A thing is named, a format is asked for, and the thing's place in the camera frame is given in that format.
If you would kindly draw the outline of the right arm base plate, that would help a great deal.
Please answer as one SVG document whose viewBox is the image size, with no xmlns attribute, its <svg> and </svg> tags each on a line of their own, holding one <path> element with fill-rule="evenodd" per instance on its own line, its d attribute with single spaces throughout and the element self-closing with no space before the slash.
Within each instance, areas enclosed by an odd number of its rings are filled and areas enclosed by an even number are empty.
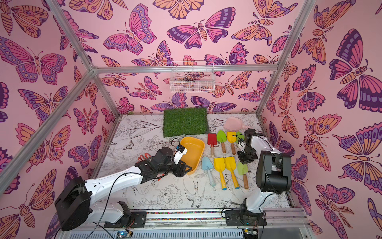
<svg viewBox="0 0 382 239">
<path fill-rule="evenodd" d="M 249 211 L 246 198 L 240 204 L 238 209 L 224 208 L 221 211 L 221 215 L 225 219 L 227 226 L 257 227 L 267 225 L 265 213 Z"/>
</svg>

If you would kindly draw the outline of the light green spade wooden handle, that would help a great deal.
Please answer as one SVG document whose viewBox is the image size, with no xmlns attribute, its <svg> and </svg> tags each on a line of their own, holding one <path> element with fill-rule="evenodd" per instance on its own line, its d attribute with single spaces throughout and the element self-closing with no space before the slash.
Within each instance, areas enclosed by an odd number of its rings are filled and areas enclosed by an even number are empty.
<svg viewBox="0 0 382 239">
<path fill-rule="evenodd" d="M 240 176 L 243 178 L 243 185 L 244 189 L 248 190 L 249 189 L 249 183 L 248 183 L 248 178 L 247 178 L 247 173 L 248 173 L 248 166 L 247 164 L 243 164 L 241 161 L 237 163 L 237 171 Z"/>
</svg>

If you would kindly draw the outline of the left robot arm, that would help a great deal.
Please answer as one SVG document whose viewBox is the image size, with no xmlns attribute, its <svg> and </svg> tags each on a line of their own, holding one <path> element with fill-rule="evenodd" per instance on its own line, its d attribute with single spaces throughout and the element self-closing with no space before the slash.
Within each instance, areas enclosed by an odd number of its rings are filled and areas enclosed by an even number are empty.
<svg viewBox="0 0 382 239">
<path fill-rule="evenodd" d="M 94 214 L 91 205 L 104 197 L 109 198 L 114 192 L 159 180 L 169 173 L 178 178 L 184 177 L 192 171 L 192 167 L 182 161 L 187 152 L 183 145 L 178 145 L 176 151 L 162 147 L 153 157 L 118 173 L 89 180 L 74 178 L 54 203 L 61 230 L 71 231 L 84 224 L 89 215 Z"/>
</svg>

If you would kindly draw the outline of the yellow shovel wooden handle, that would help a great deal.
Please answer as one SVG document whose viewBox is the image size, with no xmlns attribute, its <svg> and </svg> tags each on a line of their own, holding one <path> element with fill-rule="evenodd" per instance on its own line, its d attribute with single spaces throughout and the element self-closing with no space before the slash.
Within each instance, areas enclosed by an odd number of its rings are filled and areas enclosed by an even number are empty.
<svg viewBox="0 0 382 239">
<path fill-rule="evenodd" d="M 236 155 L 235 143 L 236 143 L 236 132 L 228 131 L 227 132 L 227 140 L 230 143 L 231 152 L 233 155 Z"/>
</svg>

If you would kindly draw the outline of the green trowel wooden handle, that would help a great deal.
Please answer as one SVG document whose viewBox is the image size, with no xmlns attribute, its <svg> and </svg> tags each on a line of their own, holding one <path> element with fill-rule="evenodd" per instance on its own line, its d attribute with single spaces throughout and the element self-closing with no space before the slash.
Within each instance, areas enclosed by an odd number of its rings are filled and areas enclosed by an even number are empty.
<svg viewBox="0 0 382 239">
<path fill-rule="evenodd" d="M 225 142 L 227 141 L 227 135 L 223 130 L 219 130 L 217 133 L 217 141 L 220 143 L 222 153 L 226 153 Z"/>
</svg>

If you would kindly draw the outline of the green trowel yellow handle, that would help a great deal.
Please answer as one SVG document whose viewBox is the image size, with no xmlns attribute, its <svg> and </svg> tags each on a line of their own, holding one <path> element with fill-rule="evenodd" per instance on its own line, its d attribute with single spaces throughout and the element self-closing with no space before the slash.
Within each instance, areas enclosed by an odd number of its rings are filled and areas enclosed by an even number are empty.
<svg viewBox="0 0 382 239">
<path fill-rule="evenodd" d="M 240 144 L 241 142 L 244 142 L 244 134 L 238 131 L 236 133 L 236 143 Z"/>
</svg>

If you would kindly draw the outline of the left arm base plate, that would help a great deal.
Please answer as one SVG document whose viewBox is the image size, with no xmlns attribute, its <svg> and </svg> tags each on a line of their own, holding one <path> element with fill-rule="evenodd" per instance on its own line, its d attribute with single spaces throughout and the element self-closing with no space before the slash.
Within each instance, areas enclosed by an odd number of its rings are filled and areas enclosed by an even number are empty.
<svg viewBox="0 0 382 239">
<path fill-rule="evenodd" d="M 147 219 L 146 211 L 131 211 L 123 201 L 118 201 L 117 208 L 113 208 L 112 211 L 107 209 L 106 215 L 104 227 L 113 229 L 144 228 Z"/>
</svg>

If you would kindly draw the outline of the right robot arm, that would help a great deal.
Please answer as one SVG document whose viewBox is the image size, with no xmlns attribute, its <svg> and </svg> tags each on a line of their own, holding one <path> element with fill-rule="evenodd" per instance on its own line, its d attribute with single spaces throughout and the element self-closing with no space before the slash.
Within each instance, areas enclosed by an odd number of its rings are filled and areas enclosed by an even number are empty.
<svg viewBox="0 0 382 239">
<path fill-rule="evenodd" d="M 250 197 L 244 199 L 240 206 L 242 215 L 254 217 L 263 214 L 263 208 L 273 196 L 281 195 L 291 187 L 291 157 L 276 149 L 263 133 L 249 128 L 240 140 L 244 149 L 238 151 L 238 173 L 247 183 L 244 165 L 257 162 L 254 189 Z"/>
</svg>

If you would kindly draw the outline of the blue trowel white handle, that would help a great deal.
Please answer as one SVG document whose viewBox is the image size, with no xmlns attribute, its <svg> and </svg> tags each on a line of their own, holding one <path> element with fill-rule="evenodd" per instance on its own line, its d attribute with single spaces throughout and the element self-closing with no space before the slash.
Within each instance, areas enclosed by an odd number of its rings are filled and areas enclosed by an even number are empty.
<svg viewBox="0 0 382 239">
<path fill-rule="evenodd" d="M 208 174 L 209 182 L 212 187 L 216 186 L 215 179 L 212 175 L 213 164 L 207 156 L 202 157 L 202 170 Z"/>
</svg>

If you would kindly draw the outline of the red shovel wooden handle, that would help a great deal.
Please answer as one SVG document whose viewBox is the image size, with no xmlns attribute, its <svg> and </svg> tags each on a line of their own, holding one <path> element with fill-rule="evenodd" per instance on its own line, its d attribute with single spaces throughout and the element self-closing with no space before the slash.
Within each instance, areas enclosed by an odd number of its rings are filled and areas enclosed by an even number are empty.
<svg viewBox="0 0 382 239">
<path fill-rule="evenodd" d="M 207 143 L 210 146 L 211 157 L 215 158 L 214 148 L 217 145 L 217 135 L 215 133 L 209 133 Z"/>
</svg>

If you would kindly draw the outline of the yellow plastic storage box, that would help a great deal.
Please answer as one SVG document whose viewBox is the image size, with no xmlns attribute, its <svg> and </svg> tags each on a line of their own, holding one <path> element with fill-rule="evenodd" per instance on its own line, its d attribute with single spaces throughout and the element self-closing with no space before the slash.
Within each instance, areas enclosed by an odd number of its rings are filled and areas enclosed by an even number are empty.
<svg viewBox="0 0 382 239">
<path fill-rule="evenodd" d="M 187 153 L 184 154 L 181 158 L 186 165 L 192 168 L 187 174 L 192 175 L 195 173 L 205 149 L 205 143 L 198 138 L 191 136 L 184 137 L 180 144 L 187 149 Z"/>
</svg>

